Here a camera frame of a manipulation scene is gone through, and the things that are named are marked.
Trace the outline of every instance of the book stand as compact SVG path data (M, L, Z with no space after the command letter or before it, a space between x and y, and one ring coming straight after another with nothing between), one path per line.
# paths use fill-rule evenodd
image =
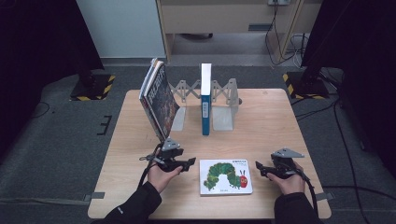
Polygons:
M216 80L212 80L211 84L213 130L232 131L234 117L236 112L238 112L238 106L241 104L241 100L238 97L236 79L230 78L228 83L223 87L221 87ZM201 98L201 94L199 92L196 92L196 90L198 90L198 85L201 85L200 79L196 80L194 84L192 84L192 86L189 86L185 80L180 80L175 87L169 84L173 94L179 96L182 103L186 103L186 99L189 94L193 94L197 99ZM226 105L216 105L218 97L220 97L221 95L225 96ZM177 115L174 119L172 131L183 130L185 114L186 106L181 106L180 109L177 111Z

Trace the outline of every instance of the gray carpet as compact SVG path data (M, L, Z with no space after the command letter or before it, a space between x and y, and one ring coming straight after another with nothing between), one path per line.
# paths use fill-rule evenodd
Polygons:
M106 151L113 134L125 93L139 89L148 66L107 67L116 76L109 95L102 101L69 101L77 76L49 84L42 93L42 102L26 124L18 142L0 166L1 199L67 199L81 202L94 191ZM286 89L282 75L298 71L296 67L214 66L213 79L224 85L235 77L238 88ZM199 79L198 66L168 66L169 82L175 85L185 79ZM335 90L328 85L329 92ZM290 99L296 115L319 110L337 99ZM351 155L360 187L396 197L396 180L382 166L374 152L365 152L353 130L345 110L336 107L346 145ZM111 122L105 135L101 123ZM332 217L325 223L364 223L352 187L353 176L346 148L338 130L332 107L301 119L299 125L318 172L321 184L331 191ZM359 191L364 215L371 223L392 223L396 219L396 201L366 189ZM42 203L1 203L0 224L83 223L88 205L55 205Z

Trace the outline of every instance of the children's book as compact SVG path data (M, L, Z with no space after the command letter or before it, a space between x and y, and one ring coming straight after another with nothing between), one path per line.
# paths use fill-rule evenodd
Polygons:
M211 63L201 64L201 112L202 112L202 135L209 135L210 133L210 110L212 106L211 101Z
M251 194L247 160L200 160L201 196Z
M179 106L169 87L162 61L151 61L151 67L140 89L139 100L154 132L163 142L169 136Z

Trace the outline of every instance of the sleeve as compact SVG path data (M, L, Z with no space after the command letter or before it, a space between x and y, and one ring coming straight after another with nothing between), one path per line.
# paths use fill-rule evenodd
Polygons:
M304 193L281 195L275 202L276 224L322 224Z
M146 223L161 202L160 193L146 182L125 203L107 214L101 224Z

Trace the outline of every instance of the human hand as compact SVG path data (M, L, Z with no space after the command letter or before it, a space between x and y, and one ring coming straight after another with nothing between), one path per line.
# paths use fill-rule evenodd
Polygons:
M297 162L294 163L296 164L297 169L301 171L303 170L303 167L301 167ZM292 175L287 179L279 178L271 173L268 173L267 176L280 187L280 190L284 195L296 192L305 192L305 181L300 175Z
M158 165L154 165L148 171L148 182L159 192L163 192L171 179L180 174L182 166L177 167L172 172L164 172Z

